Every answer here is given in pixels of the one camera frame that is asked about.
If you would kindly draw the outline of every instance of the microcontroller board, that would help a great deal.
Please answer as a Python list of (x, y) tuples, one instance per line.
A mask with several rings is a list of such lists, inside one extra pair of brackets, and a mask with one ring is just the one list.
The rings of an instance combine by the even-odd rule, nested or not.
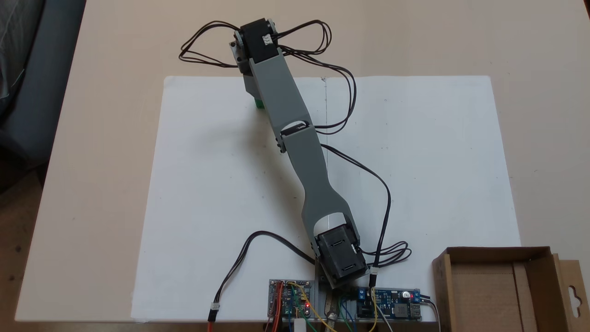
[[(375, 307), (369, 288), (356, 290), (356, 317), (375, 318)], [(420, 289), (375, 288), (377, 307), (389, 320), (421, 320)]]
[(299, 287), (290, 286), (288, 283), (292, 282), (300, 285), (305, 290), (305, 295), (308, 299), (312, 299), (312, 286), (313, 281), (311, 280), (278, 280), (271, 279), (268, 282), (268, 316), (272, 316), (276, 313), (277, 309), (277, 291), (281, 290), (280, 301), (281, 301), (281, 315), (287, 317), (289, 313), (292, 318), (305, 316), (307, 318), (312, 317), (309, 304), (305, 301), (301, 294)]

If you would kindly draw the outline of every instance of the wire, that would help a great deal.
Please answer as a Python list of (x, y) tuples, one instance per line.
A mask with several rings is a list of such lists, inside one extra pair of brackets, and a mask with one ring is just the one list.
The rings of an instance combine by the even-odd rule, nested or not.
[[(280, 38), (288, 36), (295, 31), (298, 31), (302, 28), (305, 28), (305, 27), (308, 27), (308, 26), (311, 26), (314, 24), (317, 24), (317, 25), (321, 26), (321, 28), (322, 28), (322, 41), (317, 49), (311, 50), (311, 51), (298, 50), (296, 48), (291, 48), (286, 45), (279, 45), (278, 44), (278, 40)], [(181, 61), (184, 61), (184, 62), (208, 64), (210, 66), (217, 66), (217, 67), (221, 67), (221, 68), (237, 68), (238, 66), (235, 64), (224, 63), (224, 62), (221, 62), (221, 61), (219, 61), (215, 58), (212, 58), (210, 56), (206, 56), (202, 53), (191, 50), (192, 46), (195, 44), (197, 39), (200, 36), (202, 36), (205, 32), (207, 32), (213, 28), (230, 28), (232, 30), (239, 30), (239, 28), (236, 27), (235, 25), (224, 22), (224, 21), (211, 21), (211, 22), (203, 25), (189, 40), (187, 40), (184, 44), (182, 44), (181, 52), (178, 55), (178, 59), (180, 59)], [(316, 126), (316, 129), (330, 129), (330, 128), (336, 128), (338, 126), (341, 126), (341, 127), (333, 132), (323, 132), (323, 131), (318, 131), (318, 130), (316, 130), (316, 132), (318, 132), (319, 134), (323, 134), (323, 135), (334, 135), (334, 134), (340, 132), (342, 129), (344, 129), (344, 127), (348, 123), (348, 120), (350, 119), (350, 116), (352, 116), (352, 112), (354, 111), (354, 108), (356, 105), (356, 80), (355, 80), (355, 77), (352, 75), (352, 73), (348, 69), (346, 69), (344, 67), (337, 66), (334, 64), (324, 63), (324, 62), (312, 57), (312, 56), (317, 56), (319, 54), (324, 53), (327, 50), (327, 48), (330, 46), (330, 44), (332, 43), (332, 29), (330, 28), (330, 26), (327, 23), (320, 21), (319, 19), (314, 19), (312, 21), (300, 24), (300, 25), (298, 25), (292, 29), (289, 29), (287, 31), (273, 34), (271, 37), (272, 37), (273, 41), (275, 42), (275, 44), (277, 44), (277, 46), (282, 49), (284, 56), (293, 56), (295, 58), (298, 58), (299, 60), (313, 64), (314, 66), (319, 66), (319, 67), (324, 67), (324, 68), (334, 70), (335, 72), (339, 73), (340, 75), (342, 75), (346, 79), (346, 82), (348, 84), (348, 93), (349, 93), (349, 104), (348, 104), (348, 111), (346, 112), (346, 117), (343, 120), (333, 123), (331, 125), (318, 125), (318, 126)]]
[(381, 314), (381, 319), (383, 319), (385, 324), (387, 324), (387, 327), (389, 327), (389, 332), (394, 332), (394, 329), (391, 328), (391, 325), (389, 325), (389, 322), (387, 321), (387, 319), (385, 319), (385, 314), (383, 314), (383, 311), (381, 310), (381, 308), (377, 307), (377, 310), (379, 310), (379, 313)]
[[(408, 246), (409, 246), (408, 242), (399, 241), (398, 243), (396, 243), (394, 245), (391, 245), (385, 249), (381, 249), (381, 256), (385, 256), (385, 255), (392, 255), (392, 256), (383, 260), (383, 261), (380, 261), (379, 266), (380, 267), (389, 266), (389, 265), (403, 262), (406, 259), (408, 259), (410, 257), (410, 255), (412, 255), (412, 249), (410, 249)], [(376, 255), (375, 251), (366, 252), (362, 249), (360, 251), (366, 255), (369, 255), (369, 256)]]
[(420, 296), (421, 297), (424, 297), (422, 299), (422, 303), (426, 303), (426, 304), (432, 305), (432, 309), (434, 309), (434, 314), (436, 315), (436, 319), (437, 319), (437, 322), (438, 322), (438, 331), (441, 331), (441, 320), (440, 320), (440, 316), (438, 315), (437, 306), (434, 304), (434, 302), (432, 302), (430, 300), (425, 300), (425, 299), (430, 299), (429, 296), (422, 295), (422, 294), (420, 294)]
[(375, 307), (375, 322), (373, 323), (373, 327), (369, 330), (369, 332), (373, 332), (375, 327), (377, 326), (377, 299), (375, 298), (375, 288), (371, 288), (371, 298), (373, 299), (373, 306)]
[[(292, 292), (291, 296), (295, 297), (296, 291), (295, 291), (295, 287), (293, 287), (292, 285), (291, 285), (291, 292)], [(295, 303), (296, 303), (295, 306), (297, 307), (295, 309), (295, 313), (297, 314), (299, 312), (299, 298), (295, 298)], [(303, 314), (303, 319), (305, 319), (305, 322), (307, 323), (307, 325), (309, 325), (309, 327), (312, 328), (313, 332), (317, 332), (316, 329), (313, 327), (313, 325), (310, 323), (310, 321), (307, 319), (307, 317), (305, 317), (305, 313)]]
[(313, 327), (313, 325), (310, 323), (310, 321), (307, 319), (307, 317), (305, 317), (305, 315), (303, 315), (303, 319), (305, 319), (305, 322), (307, 323), (307, 325), (309, 325), (309, 327), (312, 328), (313, 332), (317, 332), (317, 330)]
[[(385, 216), (383, 217), (383, 226), (381, 227), (381, 234), (379, 235), (379, 240), (377, 242), (377, 250), (375, 250), (374, 252), (371, 252), (369, 255), (374, 255), (375, 256), (375, 260), (372, 264), (372, 266), (378, 268), (381, 266), (381, 263), (383, 263), (383, 266), (388, 266), (388, 265), (392, 265), (395, 263), (399, 263), (401, 261), (404, 261), (406, 259), (408, 259), (408, 257), (412, 254), (412, 251), (409, 250), (409, 248), (407, 247), (407, 242), (405, 241), (401, 241), (396, 243), (393, 246), (387, 247), (385, 249), (382, 250), (383, 247), (383, 239), (385, 237), (385, 231), (387, 229), (387, 224), (389, 221), (389, 211), (391, 210), (391, 192), (389, 191), (389, 187), (387, 186), (387, 183), (385, 183), (385, 181), (379, 176), (377, 175), (377, 173), (373, 172), (371, 169), (369, 169), (367, 166), (364, 166), (363, 164), (361, 164), (360, 162), (358, 162), (357, 160), (353, 159), (352, 157), (344, 154), (343, 152), (339, 151), (338, 149), (331, 147), (330, 145), (326, 145), (326, 144), (322, 144), (322, 147), (332, 153), (334, 153), (335, 155), (337, 155), (338, 157), (346, 160), (347, 162), (365, 170), (366, 172), (368, 172), (369, 174), (373, 175), (374, 177), (376, 177), (384, 186), (385, 186), (385, 190), (387, 191), (387, 207), (385, 208)], [(398, 245), (399, 243), (403, 243), (406, 244), (406, 247), (402, 249), (395, 249), (397, 248), (396, 245)], [(401, 256), (403, 255), (404, 252), (406, 252), (407, 250), (409, 250), (409, 254), (404, 257), (401, 258)], [(381, 258), (381, 255), (387, 255), (387, 254), (391, 254), (394, 252), (398, 252), (398, 255), (394, 255), (393, 257), (390, 257), (386, 260), (384, 260), (383, 262), (381, 262), (379, 259)], [(370, 275), (369, 277), (369, 287), (374, 287), (376, 284), (376, 279), (377, 276), (376, 275)]]
[(252, 240), (254, 240), (256, 237), (261, 236), (261, 235), (266, 235), (266, 236), (272, 237), (273, 239), (275, 239), (275, 240), (279, 241), (280, 243), (284, 244), (285, 246), (287, 246), (287, 248), (291, 249), (294, 253), (298, 254), (301, 258), (305, 259), (306, 261), (310, 262), (311, 264), (316, 263), (316, 261), (313, 258), (308, 256), (306, 253), (301, 251), (299, 248), (295, 247), (291, 242), (285, 240), (285, 238), (283, 238), (275, 233), (267, 232), (265, 230), (259, 230), (257, 232), (250, 234), (248, 239), (246, 239), (246, 242), (244, 243), (244, 246), (242, 247), (242, 250), (240, 251), (238, 258), (235, 260), (235, 263), (233, 264), (230, 271), (227, 273), (227, 275), (225, 276), (225, 278), (221, 282), (221, 285), (219, 286), (219, 289), (218, 289), (217, 293), (215, 294), (215, 300), (214, 300), (215, 303), (219, 303), (219, 299), (221, 298), (221, 291), (223, 290), (223, 287), (225, 286), (227, 281), (230, 279), (231, 275), (237, 270), (237, 268), (240, 266), (240, 264), (242, 264), (242, 262), (244, 261), (244, 258), (246, 257), (246, 253), (248, 252), (248, 248), (250, 247), (250, 243), (252, 242)]
[(268, 316), (268, 320), (266, 320), (266, 326), (264, 327), (264, 332), (266, 332), (266, 330), (268, 330), (268, 326), (270, 325), (270, 318), (273, 317), (272, 315)]
[[(346, 308), (344, 307), (344, 304), (342, 302), (342, 298), (344, 297), (344, 295), (340, 295), (340, 297), (338, 298), (338, 304), (344, 309), (346, 310)], [(350, 327), (350, 325), (348, 324), (348, 319), (346, 319), (346, 315), (343, 315), (342, 310), (339, 310), (339, 315), (342, 318), (342, 320), (344, 321), (344, 324), (346, 324), (346, 327), (348, 328), (348, 330), (350, 332), (354, 332), (352, 330), (352, 327)]]
[[(352, 327), (354, 328), (354, 332), (357, 332), (355, 319), (352, 318), (352, 315), (348, 312), (348, 309), (344, 305), (344, 301), (340, 302), (340, 306), (344, 309), (344, 311), (346, 312), (346, 315), (348, 315), (348, 317), (350, 317), (350, 321), (352, 322)], [(347, 321), (346, 316), (344, 316), (344, 323), (346, 323), (346, 326), (348, 326), (348, 329), (350, 330), (350, 326), (348, 325), (348, 323), (346, 321)]]
[(291, 293), (291, 301), (289, 301), (289, 316), (287, 317), (287, 324), (289, 325), (289, 332), (293, 332), (293, 328), (291, 327), (291, 310), (293, 310), (293, 298), (294, 297), (295, 297), (295, 295)]
[(277, 312), (275, 313), (274, 316), (274, 320), (273, 320), (273, 330), (272, 332), (277, 332), (278, 329), (278, 325), (280, 324), (280, 321), (282, 320), (281, 316), (282, 316), (282, 304), (283, 304), (283, 287), (284, 284), (282, 281), (279, 281), (277, 283)]
[(237, 68), (238, 66), (235, 64), (223, 63), (215, 58), (212, 58), (210, 56), (206, 56), (202, 53), (195, 52), (195, 51), (191, 50), (191, 47), (193, 46), (193, 44), (195, 44), (196, 40), (200, 36), (202, 36), (205, 32), (207, 32), (213, 28), (230, 28), (232, 30), (239, 30), (239, 28), (236, 27), (235, 25), (224, 22), (224, 21), (211, 21), (211, 22), (203, 25), (197, 32), (195, 32), (195, 34), (189, 40), (187, 40), (184, 44), (182, 44), (181, 52), (180, 52), (180, 54), (178, 54), (178, 59), (180, 59), (181, 61), (184, 61), (184, 62), (208, 64), (210, 66), (217, 66), (217, 67), (222, 67), (222, 68)]
[(291, 285), (291, 286), (295, 286), (298, 287), (299, 290), (301, 290), (301, 296), (303, 297), (303, 299), (309, 304), (309, 308), (312, 310), (312, 312), (316, 315), (317, 319), (320, 320), (320, 322), (322, 322), (322, 324), (324, 324), (328, 330), (332, 331), (332, 332), (338, 332), (336, 330), (334, 330), (330, 325), (328, 325), (325, 320), (323, 320), (321, 318), (321, 316), (317, 313), (317, 311), (313, 308), (312, 303), (309, 301), (309, 299), (307, 298), (307, 295), (305, 294), (305, 289), (301, 286), (301, 285), (297, 285), (294, 282), (288, 282), (287, 285)]

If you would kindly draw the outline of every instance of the gray fabric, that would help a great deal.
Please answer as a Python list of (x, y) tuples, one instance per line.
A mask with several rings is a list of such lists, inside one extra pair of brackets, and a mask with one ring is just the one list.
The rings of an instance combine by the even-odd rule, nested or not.
[(45, 0), (21, 86), (0, 116), (0, 147), (27, 168), (49, 160), (85, 4)]
[(0, 115), (22, 78), (43, 0), (0, 0)]

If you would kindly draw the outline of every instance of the blue wire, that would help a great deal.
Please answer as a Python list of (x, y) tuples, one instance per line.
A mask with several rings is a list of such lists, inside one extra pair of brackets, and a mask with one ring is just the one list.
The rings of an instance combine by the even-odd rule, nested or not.
[(289, 332), (293, 332), (293, 328), (291, 328), (291, 311), (293, 310), (293, 297), (295, 294), (291, 293), (291, 301), (289, 302), (289, 320), (287, 320), (287, 324), (289, 325)]
[(348, 309), (346, 309), (346, 307), (344, 306), (344, 299), (342, 299), (342, 302), (340, 302), (340, 306), (344, 309), (344, 311), (346, 311), (346, 315), (348, 315), (348, 317), (350, 318), (350, 321), (352, 322), (352, 327), (355, 329), (355, 332), (358, 332), (356, 329), (355, 320), (352, 319), (352, 315), (348, 312)]

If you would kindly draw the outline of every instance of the orange wire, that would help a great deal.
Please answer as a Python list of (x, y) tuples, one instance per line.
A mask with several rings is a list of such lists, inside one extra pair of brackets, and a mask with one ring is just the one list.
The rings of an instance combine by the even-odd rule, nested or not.
[(278, 329), (278, 319), (277, 316), (281, 317), (281, 304), (283, 303), (283, 282), (280, 281), (280, 285), (277, 285), (277, 289), (278, 289), (278, 293), (277, 293), (277, 299), (278, 299), (278, 303), (277, 303), (277, 312), (274, 316), (274, 322), (273, 322), (273, 330), (272, 332), (276, 332)]

